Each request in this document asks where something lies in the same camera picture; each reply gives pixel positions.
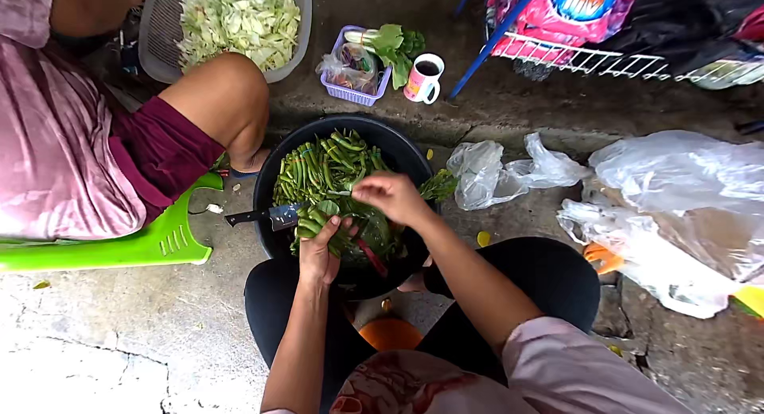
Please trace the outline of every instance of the concrete floor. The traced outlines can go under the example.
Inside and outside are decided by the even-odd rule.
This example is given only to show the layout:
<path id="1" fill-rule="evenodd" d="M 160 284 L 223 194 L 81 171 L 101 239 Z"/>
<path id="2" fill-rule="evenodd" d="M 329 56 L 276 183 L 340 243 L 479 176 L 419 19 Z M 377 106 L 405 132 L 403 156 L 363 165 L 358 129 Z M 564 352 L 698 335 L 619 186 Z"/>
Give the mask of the concrete floor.
<path id="1" fill-rule="evenodd" d="M 442 167 L 461 141 L 492 139 L 522 152 L 522 136 L 584 159 L 620 137 L 664 129 L 696 130 L 740 142 L 735 123 L 764 117 L 764 87 L 703 91 L 682 82 L 644 82 L 555 72 L 544 82 L 513 73 L 511 61 L 483 64 L 451 103 L 415 105 L 388 88 L 372 108 L 326 95 L 313 72 L 346 24 L 401 23 L 420 29 L 428 50 L 446 63 L 443 93 L 481 47 L 478 0 L 452 20 L 457 0 L 314 0 L 311 44 L 303 62 L 272 85 L 270 137 L 325 114 L 373 115 L 435 151 Z M 149 88 L 133 90 L 135 96 Z M 241 188 L 234 191 L 236 184 Z M 200 191 L 191 210 L 215 203 L 250 209 L 253 181 L 227 180 L 224 192 Z M 578 188 L 532 191 L 509 203 L 464 212 L 453 201 L 443 214 L 475 245 L 478 231 L 494 241 L 544 235 L 571 243 L 555 211 Z M 3 412 L 256 412 L 267 368 L 244 316 L 250 269 L 265 259 L 251 225 L 230 228 L 222 216 L 191 216 L 198 240 L 213 246 L 202 266 L 0 275 L 0 389 Z M 42 280 L 51 286 L 33 290 Z M 594 330 L 605 344 L 698 413 L 764 412 L 764 326 L 736 308 L 709 320 L 659 305 L 628 280 L 603 285 Z M 426 332 L 450 301 L 437 295 L 393 294 L 396 313 Z M 380 312 L 365 302 L 356 324 Z"/>

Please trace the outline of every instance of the gray plastic basket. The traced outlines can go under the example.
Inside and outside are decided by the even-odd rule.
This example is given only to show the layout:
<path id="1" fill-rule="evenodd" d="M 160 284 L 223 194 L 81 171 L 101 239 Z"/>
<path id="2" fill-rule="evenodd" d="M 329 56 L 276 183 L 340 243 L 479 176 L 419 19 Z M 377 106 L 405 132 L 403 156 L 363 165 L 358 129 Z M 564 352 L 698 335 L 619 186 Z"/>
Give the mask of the gray plastic basket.
<path id="1" fill-rule="evenodd" d="M 269 83 L 278 82 L 288 76 L 302 61 L 308 48 L 310 23 L 313 15 L 312 0 L 294 0 L 300 8 L 300 28 L 297 31 L 297 46 L 294 57 L 285 66 L 263 75 Z M 163 83 L 175 83 L 183 73 L 180 71 L 180 49 L 177 43 L 183 39 L 180 28 L 180 0 L 146 0 L 140 19 L 138 57 L 149 76 Z"/>

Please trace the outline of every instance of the pink shirt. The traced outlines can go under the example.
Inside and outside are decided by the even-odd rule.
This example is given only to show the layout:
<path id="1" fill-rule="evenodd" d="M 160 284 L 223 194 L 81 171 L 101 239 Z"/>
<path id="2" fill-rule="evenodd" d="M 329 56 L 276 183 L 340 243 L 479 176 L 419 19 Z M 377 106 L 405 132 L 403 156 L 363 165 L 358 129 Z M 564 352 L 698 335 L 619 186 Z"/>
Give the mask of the pink shirt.
<path id="1" fill-rule="evenodd" d="M 351 373 L 330 413 L 692 414 L 564 320 L 518 326 L 501 359 L 509 387 L 419 351 L 378 353 Z"/>
<path id="2" fill-rule="evenodd" d="M 96 85 L 51 46 L 53 0 L 0 0 L 0 238 L 95 240 L 141 228 Z"/>

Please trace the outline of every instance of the white wire rack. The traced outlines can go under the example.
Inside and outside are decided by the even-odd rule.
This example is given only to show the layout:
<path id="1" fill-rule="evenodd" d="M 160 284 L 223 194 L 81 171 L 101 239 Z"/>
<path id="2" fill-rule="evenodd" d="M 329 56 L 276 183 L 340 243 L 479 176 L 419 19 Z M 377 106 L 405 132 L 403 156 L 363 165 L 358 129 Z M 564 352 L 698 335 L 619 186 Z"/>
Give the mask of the white wire rack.
<path id="1" fill-rule="evenodd" d="M 526 62 L 534 62 L 536 65 L 568 69 L 584 74 L 596 73 L 600 76 L 610 74 L 628 78 L 641 76 L 644 79 L 658 80 L 673 77 L 676 81 L 691 80 L 705 83 L 734 82 L 735 79 L 751 74 L 753 78 L 748 78 L 744 84 L 764 79 L 764 64 L 758 62 L 720 60 L 682 76 L 672 76 L 669 73 L 669 64 L 660 56 L 625 56 L 618 52 L 569 47 L 511 32 L 506 32 L 504 35 L 510 39 L 510 42 L 504 43 L 501 53 L 493 54 L 494 56 L 518 58 Z"/>

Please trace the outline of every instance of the green plastic chair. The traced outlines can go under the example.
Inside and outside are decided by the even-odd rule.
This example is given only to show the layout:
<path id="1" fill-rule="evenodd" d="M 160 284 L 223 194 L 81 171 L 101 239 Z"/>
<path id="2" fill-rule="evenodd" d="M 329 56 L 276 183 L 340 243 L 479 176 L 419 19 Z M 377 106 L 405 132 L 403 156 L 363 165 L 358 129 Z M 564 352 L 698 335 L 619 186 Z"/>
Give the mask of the green plastic chair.
<path id="1" fill-rule="evenodd" d="M 101 241 L 0 241 L 0 271 L 56 271 L 124 266 L 205 263 L 211 247 L 196 242 L 189 230 L 191 193 L 223 190 L 220 175 L 206 173 L 180 195 L 157 220 L 138 232 Z"/>

